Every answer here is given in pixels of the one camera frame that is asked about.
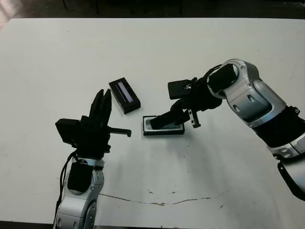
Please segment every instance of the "black rectangular object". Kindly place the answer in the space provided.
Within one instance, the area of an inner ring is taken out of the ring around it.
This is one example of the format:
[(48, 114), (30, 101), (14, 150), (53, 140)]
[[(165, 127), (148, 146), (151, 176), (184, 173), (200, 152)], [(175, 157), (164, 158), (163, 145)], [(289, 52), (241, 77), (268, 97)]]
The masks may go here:
[(146, 121), (150, 121), (157, 116), (143, 116), (143, 135), (152, 136), (152, 135), (183, 135), (184, 134), (184, 124), (175, 125), (174, 123), (168, 124), (161, 129), (154, 130), (152, 129), (150, 123), (149, 125)]
[(124, 77), (110, 82), (109, 86), (124, 114), (141, 107), (140, 100)]
[(181, 99), (188, 97), (191, 94), (191, 89), (187, 86), (191, 83), (190, 80), (179, 80), (169, 82), (167, 84), (170, 99)]

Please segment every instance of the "black box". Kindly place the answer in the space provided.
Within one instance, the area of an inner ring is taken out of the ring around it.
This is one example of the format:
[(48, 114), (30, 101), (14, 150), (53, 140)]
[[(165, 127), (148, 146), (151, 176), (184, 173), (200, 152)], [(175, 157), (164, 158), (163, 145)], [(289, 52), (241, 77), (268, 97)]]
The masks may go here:
[(124, 114), (141, 107), (140, 100), (124, 77), (110, 82), (109, 86)]

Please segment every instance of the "dark floor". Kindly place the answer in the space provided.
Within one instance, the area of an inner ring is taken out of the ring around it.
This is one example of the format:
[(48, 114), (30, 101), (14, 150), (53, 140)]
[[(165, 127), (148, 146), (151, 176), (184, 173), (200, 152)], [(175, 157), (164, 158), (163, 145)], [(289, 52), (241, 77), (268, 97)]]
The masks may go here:
[(248, 17), (305, 19), (304, 0), (0, 0), (0, 30), (11, 18)]

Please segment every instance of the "silver metal housing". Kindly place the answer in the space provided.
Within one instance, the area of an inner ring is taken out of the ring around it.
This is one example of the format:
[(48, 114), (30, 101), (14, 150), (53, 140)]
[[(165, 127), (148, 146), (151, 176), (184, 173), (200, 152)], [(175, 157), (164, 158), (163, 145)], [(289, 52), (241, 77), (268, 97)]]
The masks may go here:
[(286, 103), (259, 77), (257, 68), (248, 62), (231, 59), (222, 64), (234, 65), (237, 80), (226, 89), (211, 94), (226, 99), (230, 108), (250, 127), (257, 127), (282, 112)]
[(92, 229), (96, 215), (96, 203), (104, 184), (103, 160), (79, 158), (81, 163), (95, 166), (92, 171), (89, 188), (81, 193), (69, 190), (67, 183), (69, 174), (64, 180), (64, 197), (56, 214), (54, 225), (59, 229)]

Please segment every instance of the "black cable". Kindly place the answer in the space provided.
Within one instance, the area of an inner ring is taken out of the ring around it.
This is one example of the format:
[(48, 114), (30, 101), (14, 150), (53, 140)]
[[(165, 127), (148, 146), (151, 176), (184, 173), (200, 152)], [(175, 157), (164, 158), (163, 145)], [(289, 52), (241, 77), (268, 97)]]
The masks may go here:
[(56, 214), (57, 214), (58, 207), (59, 207), (59, 205), (61, 204), (62, 191), (63, 191), (63, 186), (64, 186), (63, 183), (64, 183), (64, 180), (65, 180), (65, 177), (66, 177), (66, 171), (67, 171), (68, 162), (69, 162), (72, 158), (75, 158), (76, 161), (78, 161), (78, 159), (77, 159), (77, 157), (76, 157), (76, 151), (74, 151), (73, 153), (71, 153), (71, 154), (68, 156), (67, 161), (66, 161), (66, 163), (64, 164), (64, 166), (62, 167), (62, 170), (61, 170), (60, 194), (59, 194), (58, 200), (57, 200), (57, 202), (56, 202), (56, 209), (55, 209), (55, 216), (54, 216), (54, 222), (53, 222), (53, 224), (55, 223), (55, 219), (56, 219)]

